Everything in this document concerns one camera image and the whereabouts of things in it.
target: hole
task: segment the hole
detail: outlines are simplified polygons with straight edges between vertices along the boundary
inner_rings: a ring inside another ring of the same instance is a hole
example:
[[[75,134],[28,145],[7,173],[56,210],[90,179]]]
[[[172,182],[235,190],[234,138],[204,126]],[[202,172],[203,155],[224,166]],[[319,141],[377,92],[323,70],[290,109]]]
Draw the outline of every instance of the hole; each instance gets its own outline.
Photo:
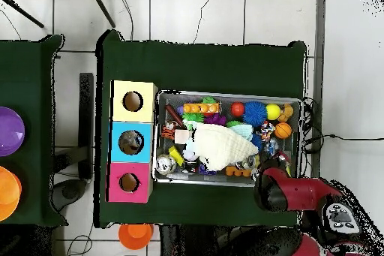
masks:
[[[118,147],[126,155],[137,155],[144,147],[144,137],[135,130],[125,131],[118,139]]]
[[[135,192],[139,188],[140,181],[132,173],[126,173],[118,181],[120,188],[127,192]]]
[[[143,107],[143,97],[138,92],[128,92],[123,97],[123,106],[128,111],[139,111]]]

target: red ball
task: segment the red ball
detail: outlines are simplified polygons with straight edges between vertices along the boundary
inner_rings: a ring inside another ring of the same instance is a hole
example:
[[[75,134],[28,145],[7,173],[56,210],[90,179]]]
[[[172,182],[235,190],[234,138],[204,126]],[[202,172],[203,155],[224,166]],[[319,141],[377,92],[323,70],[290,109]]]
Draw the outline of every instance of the red ball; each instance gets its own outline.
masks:
[[[235,117],[240,117],[245,111],[244,104],[240,103],[239,101],[233,103],[231,106],[231,111]]]

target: yellow cube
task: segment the yellow cube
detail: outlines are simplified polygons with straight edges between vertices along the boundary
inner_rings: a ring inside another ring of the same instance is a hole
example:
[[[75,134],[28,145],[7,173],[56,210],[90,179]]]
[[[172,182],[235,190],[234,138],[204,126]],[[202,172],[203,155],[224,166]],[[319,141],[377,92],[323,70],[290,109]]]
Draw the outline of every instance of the yellow cube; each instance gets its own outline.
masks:
[[[158,88],[154,83],[111,81],[112,120],[153,122],[157,92]]]

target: white towel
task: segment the white towel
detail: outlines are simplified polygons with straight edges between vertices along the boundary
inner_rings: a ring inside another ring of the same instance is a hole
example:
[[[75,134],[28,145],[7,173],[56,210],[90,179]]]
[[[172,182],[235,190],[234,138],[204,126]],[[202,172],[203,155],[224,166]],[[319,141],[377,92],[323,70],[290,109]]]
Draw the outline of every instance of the white towel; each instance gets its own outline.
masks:
[[[194,152],[210,171],[259,153],[258,148],[234,131],[220,125],[196,123]]]

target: green tabletop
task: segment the green tabletop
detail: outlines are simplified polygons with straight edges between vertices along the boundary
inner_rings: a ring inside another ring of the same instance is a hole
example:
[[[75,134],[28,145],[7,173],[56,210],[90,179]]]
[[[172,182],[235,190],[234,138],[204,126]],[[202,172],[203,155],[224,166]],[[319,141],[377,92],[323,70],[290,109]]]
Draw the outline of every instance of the green tabletop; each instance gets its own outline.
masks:
[[[22,194],[15,212],[1,224],[65,224],[50,204],[53,180],[53,55],[61,35],[39,42],[0,41],[0,106],[15,110],[24,121],[19,150],[0,157],[0,166],[16,174]]]
[[[107,31],[97,43],[97,114],[95,211],[101,225],[119,223],[294,225],[295,212],[259,209],[252,188],[154,183],[146,204],[105,201],[110,81],[153,82],[159,89],[302,98],[306,46],[223,46],[125,42]]]

